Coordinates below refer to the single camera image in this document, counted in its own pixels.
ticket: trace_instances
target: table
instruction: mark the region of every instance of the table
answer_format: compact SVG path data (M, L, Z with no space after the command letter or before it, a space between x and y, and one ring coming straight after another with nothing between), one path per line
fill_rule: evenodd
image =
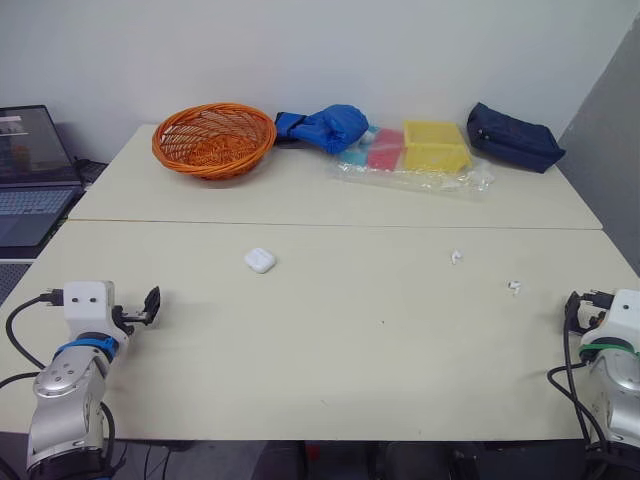
M243 263L256 246L279 258L265 275ZM131 306L162 289L107 382L118 436L144 439L577 438L545 380L564 302L639 288L596 230L74 221L0 318L72 279L113 280ZM50 359L61 309L26 310L16 335ZM0 377L31 370L3 335ZM30 381L3 389L0 430L27 431L34 407Z
M495 164L482 201L332 178L329 156L273 149L246 177L208 182L164 168L144 125L71 219L411 227L578 228L602 225L553 167L544 175Z

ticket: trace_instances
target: orange wicker basket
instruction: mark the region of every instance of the orange wicker basket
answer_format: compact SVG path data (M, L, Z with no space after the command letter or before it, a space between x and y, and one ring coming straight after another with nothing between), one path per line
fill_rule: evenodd
M178 112L153 134L153 154L176 172L211 180L247 173L276 139L273 121L255 108L212 103Z

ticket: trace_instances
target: clear plastic bag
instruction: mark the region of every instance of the clear plastic bag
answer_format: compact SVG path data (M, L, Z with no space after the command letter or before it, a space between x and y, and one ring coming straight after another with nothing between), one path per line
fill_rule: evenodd
M337 178L418 192L481 198L495 177L489 162L473 159L455 173L408 169L404 165L402 132L376 129L375 140L360 142L338 155L332 167Z

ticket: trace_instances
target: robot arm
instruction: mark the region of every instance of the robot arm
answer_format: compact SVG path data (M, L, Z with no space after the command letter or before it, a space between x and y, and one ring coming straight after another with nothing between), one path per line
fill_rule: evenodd
M71 282L64 286L64 314L70 342L56 351L51 364L34 381L37 407L31 422L27 455L30 479L108 478L112 448L102 455L103 419L113 418L102 403L112 362L127 348L132 322L153 322L160 308L154 288L145 308L135 315L114 305L111 282Z
M583 326L583 304L599 309ZM640 473L640 292L615 295L591 292L569 297L565 306L569 331L581 335L580 360L589 377L580 399L595 417L606 445L592 457L609 465L600 478L637 478ZM590 435L595 437L592 424Z

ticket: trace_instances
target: navy blue pouch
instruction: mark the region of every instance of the navy blue pouch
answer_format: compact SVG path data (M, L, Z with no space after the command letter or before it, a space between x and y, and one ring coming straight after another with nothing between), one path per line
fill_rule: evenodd
M478 103L467 120L471 145L496 158L544 173L565 154L551 131Z

